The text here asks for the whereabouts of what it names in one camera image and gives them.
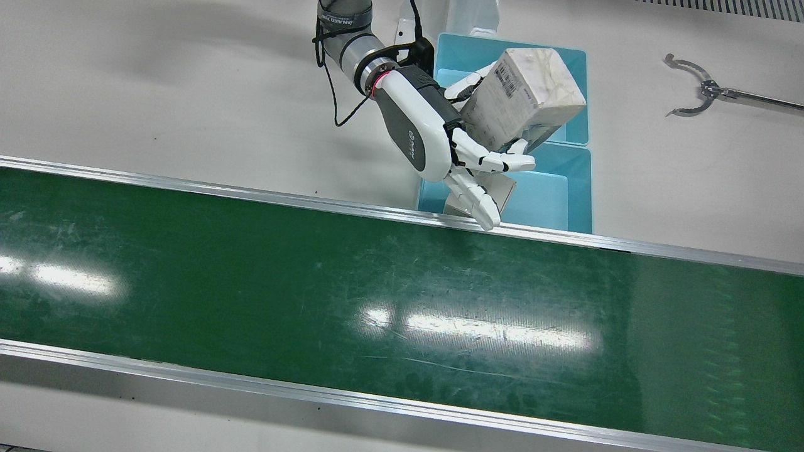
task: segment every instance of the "blue bin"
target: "blue bin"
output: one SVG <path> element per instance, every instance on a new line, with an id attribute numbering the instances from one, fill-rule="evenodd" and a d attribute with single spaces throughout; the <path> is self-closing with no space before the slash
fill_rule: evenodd
<path id="1" fill-rule="evenodd" d="M 434 75 L 442 86 L 449 86 L 470 72 L 499 59 L 511 47 L 550 47 L 475 36 L 439 36 Z M 586 91 L 586 53 L 555 48 L 564 60 L 578 88 L 589 102 Z M 591 154 L 582 147 L 589 142 L 589 114 L 584 109 L 557 130 L 531 155 L 537 171 L 508 175 L 517 182 L 516 190 L 502 212 L 502 221 L 541 228 L 592 232 Z M 449 195 L 445 183 L 422 180 L 419 210 L 443 212 Z"/>

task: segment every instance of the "robot finger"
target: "robot finger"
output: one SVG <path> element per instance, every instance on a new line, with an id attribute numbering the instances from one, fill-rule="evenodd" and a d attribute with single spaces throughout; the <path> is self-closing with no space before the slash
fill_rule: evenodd
<path id="1" fill-rule="evenodd" d="M 463 129 L 453 131 L 452 141 L 455 144 L 455 154 L 459 165 L 471 170 L 486 172 L 500 171 L 529 171 L 536 167 L 535 160 L 530 155 L 499 154 L 489 152 L 479 145 Z"/>
<path id="2" fill-rule="evenodd" d="M 463 207 L 484 231 L 500 224 L 500 213 L 494 199 L 478 185 L 474 176 L 463 167 L 454 166 L 444 179 Z"/>

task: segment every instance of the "conveyor belt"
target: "conveyor belt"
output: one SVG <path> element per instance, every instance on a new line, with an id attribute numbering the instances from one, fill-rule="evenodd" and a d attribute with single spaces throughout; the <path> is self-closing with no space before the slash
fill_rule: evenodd
<path id="1" fill-rule="evenodd" d="M 804 278 L 0 168 L 0 339 L 764 450 Z"/>

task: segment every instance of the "robotic hand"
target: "robotic hand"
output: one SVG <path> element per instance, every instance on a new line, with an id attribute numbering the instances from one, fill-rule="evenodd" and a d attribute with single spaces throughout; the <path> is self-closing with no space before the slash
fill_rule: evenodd
<path id="1" fill-rule="evenodd" d="M 319 65 L 326 66 L 326 55 L 338 61 L 355 87 L 377 102 L 388 134 L 419 176 L 431 182 L 444 180 L 464 209 L 488 231 L 499 224 L 499 209 L 473 171 L 528 171 L 535 167 L 534 159 L 489 152 L 466 133 L 444 89 L 425 71 L 432 71 L 432 59 L 427 58 L 432 46 L 428 51 L 419 26 L 416 35 L 416 42 L 409 46 L 384 47 L 371 33 L 371 0 L 318 0 L 314 42 L 325 54 L 318 57 Z M 403 48 L 410 56 L 397 63 L 396 54 Z"/>

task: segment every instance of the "barcode label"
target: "barcode label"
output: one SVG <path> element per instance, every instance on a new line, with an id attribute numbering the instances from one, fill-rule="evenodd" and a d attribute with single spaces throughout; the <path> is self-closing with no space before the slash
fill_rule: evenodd
<path id="1" fill-rule="evenodd" d="M 497 80 L 500 80 L 502 89 L 505 89 L 505 95 L 511 99 L 514 96 L 514 91 L 519 88 L 519 79 L 512 76 L 511 73 L 508 72 L 508 67 L 504 64 L 498 64 L 497 66 L 498 67 L 494 70 L 494 74 L 497 76 Z"/>

